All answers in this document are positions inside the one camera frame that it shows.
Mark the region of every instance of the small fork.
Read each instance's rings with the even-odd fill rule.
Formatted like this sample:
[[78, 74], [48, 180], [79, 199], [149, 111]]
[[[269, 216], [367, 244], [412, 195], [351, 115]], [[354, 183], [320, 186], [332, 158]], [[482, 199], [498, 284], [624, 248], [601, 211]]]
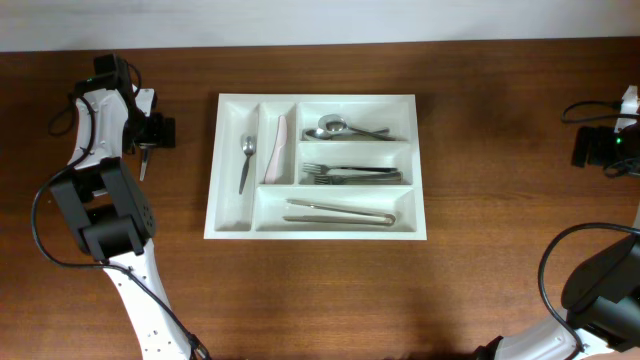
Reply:
[[400, 184], [401, 182], [402, 173], [400, 171], [375, 175], [316, 175], [313, 179], [313, 183], [316, 185]]
[[350, 166], [350, 165], [336, 165], [327, 166], [321, 164], [304, 163], [302, 164], [302, 171], [309, 174], [326, 175], [331, 170], [358, 170], [358, 171], [371, 171], [391, 173], [398, 171], [397, 168], [382, 168], [382, 167], [363, 167], [363, 166]]

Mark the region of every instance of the white cutlery tray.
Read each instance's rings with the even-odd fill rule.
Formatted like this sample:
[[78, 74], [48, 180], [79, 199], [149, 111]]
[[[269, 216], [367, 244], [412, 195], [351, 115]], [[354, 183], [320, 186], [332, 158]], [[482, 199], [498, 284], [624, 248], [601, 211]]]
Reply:
[[[318, 119], [339, 114], [349, 125], [389, 128], [397, 141], [366, 136], [308, 140], [303, 130]], [[264, 184], [274, 149], [278, 117], [287, 119], [275, 184]], [[256, 137], [242, 195], [238, 192], [245, 154], [242, 139]], [[399, 185], [314, 185], [303, 163], [396, 167]], [[283, 216], [354, 215], [310, 209], [287, 199], [391, 213], [392, 226], [287, 222]], [[221, 94], [205, 239], [359, 239], [426, 240], [420, 149], [413, 95], [264, 95]]]

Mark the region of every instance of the wood grain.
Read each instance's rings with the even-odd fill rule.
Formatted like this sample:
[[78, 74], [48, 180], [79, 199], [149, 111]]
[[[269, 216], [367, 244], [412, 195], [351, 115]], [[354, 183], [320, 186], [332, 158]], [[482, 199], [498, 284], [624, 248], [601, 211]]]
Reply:
[[[0, 358], [132, 359], [140, 349], [107, 277], [58, 269], [36, 250], [36, 189], [74, 136], [46, 123], [105, 51], [0, 55]], [[174, 150], [141, 184], [158, 222], [171, 305], [217, 357], [442, 359], [544, 318], [536, 270], [547, 243], [588, 221], [633, 222], [640, 184], [569, 166], [577, 128], [559, 114], [617, 99], [640, 78], [640, 39], [127, 50], [119, 54], [177, 119]], [[217, 94], [417, 94], [429, 240], [205, 241]], [[134, 175], [138, 157], [127, 157]], [[56, 205], [46, 246], [79, 254]], [[558, 303], [571, 270], [619, 239], [567, 239], [549, 265]], [[632, 359], [638, 353], [602, 356]]]

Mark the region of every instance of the metal tongs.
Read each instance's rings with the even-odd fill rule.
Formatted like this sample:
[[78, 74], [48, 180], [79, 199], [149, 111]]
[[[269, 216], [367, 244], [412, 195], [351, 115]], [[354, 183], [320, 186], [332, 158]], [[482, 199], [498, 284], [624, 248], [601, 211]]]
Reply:
[[356, 217], [341, 217], [341, 216], [322, 216], [322, 215], [304, 215], [304, 216], [283, 216], [285, 221], [293, 222], [316, 222], [316, 223], [338, 223], [338, 224], [362, 224], [362, 225], [381, 225], [391, 226], [396, 222], [396, 217], [393, 214], [386, 214], [377, 211], [370, 211], [364, 209], [356, 209], [344, 206], [326, 205], [312, 203], [306, 200], [294, 200], [287, 199], [289, 204], [300, 205], [310, 207], [318, 210], [336, 211], [347, 214], [369, 216], [376, 218], [376, 220], [369, 220]]

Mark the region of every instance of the white wall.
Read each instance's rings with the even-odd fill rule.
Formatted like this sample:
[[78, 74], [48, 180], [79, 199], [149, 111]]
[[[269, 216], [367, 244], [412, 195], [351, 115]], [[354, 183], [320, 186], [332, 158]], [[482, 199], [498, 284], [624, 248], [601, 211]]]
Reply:
[[629, 35], [637, 0], [0, 2], [0, 51]]

